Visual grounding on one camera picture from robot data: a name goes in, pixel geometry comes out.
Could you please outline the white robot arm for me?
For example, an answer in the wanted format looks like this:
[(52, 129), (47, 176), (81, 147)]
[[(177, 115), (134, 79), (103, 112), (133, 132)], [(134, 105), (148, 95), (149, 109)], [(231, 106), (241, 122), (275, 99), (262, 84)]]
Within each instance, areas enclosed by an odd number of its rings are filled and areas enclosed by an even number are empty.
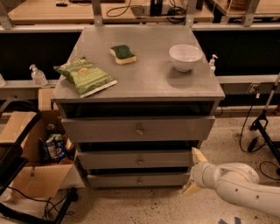
[(203, 153), (192, 147), (193, 166), (184, 185), (185, 196), (200, 189), (215, 190), (229, 204), (280, 217), (280, 188), (260, 185), (257, 172), (243, 163), (211, 164)]

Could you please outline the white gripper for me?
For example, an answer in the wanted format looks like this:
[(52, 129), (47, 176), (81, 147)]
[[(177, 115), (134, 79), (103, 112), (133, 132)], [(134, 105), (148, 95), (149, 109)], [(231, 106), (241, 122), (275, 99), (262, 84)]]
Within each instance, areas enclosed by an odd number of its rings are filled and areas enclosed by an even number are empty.
[(207, 162), (203, 153), (192, 147), (192, 161), (196, 164), (192, 168), (192, 180), (189, 179), (182, 189), (185, 196), (190, 196), (201, 188), (214, 189), (217, 179), (218, 166)]

